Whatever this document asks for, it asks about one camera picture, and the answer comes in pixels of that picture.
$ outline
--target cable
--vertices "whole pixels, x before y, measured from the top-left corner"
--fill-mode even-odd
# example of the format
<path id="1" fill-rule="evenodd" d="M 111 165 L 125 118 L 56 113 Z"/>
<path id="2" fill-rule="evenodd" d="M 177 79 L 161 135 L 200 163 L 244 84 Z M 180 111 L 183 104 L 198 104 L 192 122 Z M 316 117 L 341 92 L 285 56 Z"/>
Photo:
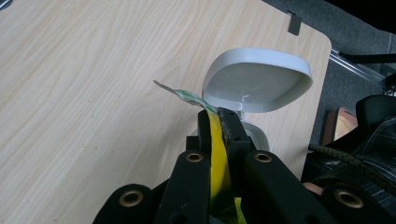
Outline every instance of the cable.
<path id="1" fill-rule="evenodd" d="M 390 181 L 386 176 L 379 173 L 377 170 L 365 164 L 363 161 L 355 158 L 354 156 L 337 150 L 331 147 L 323 147 L 318 145 L 310 144 L 309 150 L 324 153 L 326 155 L 335 157 L 336 159 L 343 161 L 360 171 L 369 180 L 376 183 L 380 188 L 386 190 L 388 193 L 396 197 L 396 184 Z"/>

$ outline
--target yellow tape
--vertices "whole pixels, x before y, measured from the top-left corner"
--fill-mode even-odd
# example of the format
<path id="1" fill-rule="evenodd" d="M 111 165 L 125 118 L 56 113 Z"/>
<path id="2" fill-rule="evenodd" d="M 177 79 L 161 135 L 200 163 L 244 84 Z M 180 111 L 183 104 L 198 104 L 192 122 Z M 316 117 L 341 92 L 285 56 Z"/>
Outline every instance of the yellow tape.
<path id="1" fill-rule="evenodd" d="M 212 136 L 210 215 L 225 223 L 246 223 L 241 211 L 241 200 L 233 197 L 227 152 L 222 139 L 222 129 L 217 109 L 193 92 L 173 90 L 157 81 L 154 82 L 161 88 L 177 95 L 181 100 L 192 105 L 200 105 L 206 110 L 210 120 L 210 134 Z"/>

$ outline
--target wooden table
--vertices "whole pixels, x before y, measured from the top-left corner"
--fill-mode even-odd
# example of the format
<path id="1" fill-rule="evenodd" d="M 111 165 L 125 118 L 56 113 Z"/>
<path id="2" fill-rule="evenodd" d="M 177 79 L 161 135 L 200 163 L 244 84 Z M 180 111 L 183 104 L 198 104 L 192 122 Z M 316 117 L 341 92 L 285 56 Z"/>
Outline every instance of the wooden table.
<path id="1" fill-rule="evenodd" d="M 331 43 L 259 0 L 36 0 L 0 11 L 0 223 L 92 223 L 117 188 L 172 172 L 198 106 L 153 83 L 200 93 L 238 47 L 299 55 L 314 84 L 247 120 L 301 176 Z"/>

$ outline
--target metal bracket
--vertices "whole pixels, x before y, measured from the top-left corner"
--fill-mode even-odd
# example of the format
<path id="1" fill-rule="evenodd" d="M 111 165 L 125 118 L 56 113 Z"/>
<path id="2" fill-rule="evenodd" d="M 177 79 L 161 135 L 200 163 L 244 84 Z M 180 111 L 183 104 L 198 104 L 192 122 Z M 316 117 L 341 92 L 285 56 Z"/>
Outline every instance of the metal bracket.
<path id="1" fill-rule="evenodd" d="M 288 14 L 291 16 L 288 31 L 289 33 L 298 35 L 300 33 L 301 22 L 303 19 L 293 11 L 288 10 Z"/>

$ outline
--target white lid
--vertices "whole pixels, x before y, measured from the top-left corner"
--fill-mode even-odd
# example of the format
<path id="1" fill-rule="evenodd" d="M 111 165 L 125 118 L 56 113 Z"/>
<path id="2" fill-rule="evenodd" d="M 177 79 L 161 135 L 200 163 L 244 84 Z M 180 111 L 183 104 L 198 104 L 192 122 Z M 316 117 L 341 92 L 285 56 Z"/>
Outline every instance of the white lid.
<path id="1" fill-rule="evenodd" d="M 210 66 L 203 98 L 213 106 L 261 113 L 277 110 L 303 95 L 312 85 L 304 59 L 275 50 L 230 49 Z"/>

